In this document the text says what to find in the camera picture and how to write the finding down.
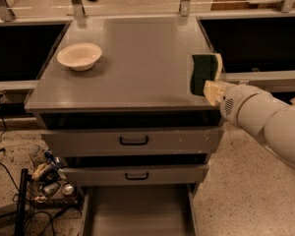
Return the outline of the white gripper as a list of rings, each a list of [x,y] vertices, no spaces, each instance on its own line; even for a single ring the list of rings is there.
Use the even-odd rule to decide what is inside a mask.
[[[212,106],[220,104],[221,116],[232,125],[239,126],[239,113],[242,106],[253,96],[262,94],[260,88],[230,84],[224,81],[206,81],[204,95]]]

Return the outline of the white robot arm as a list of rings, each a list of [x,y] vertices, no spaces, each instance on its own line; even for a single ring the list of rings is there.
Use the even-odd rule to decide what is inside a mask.
[[[227,122],[295,169],[295,105],[254,86],[225,82],[206,81],[204,95]]]

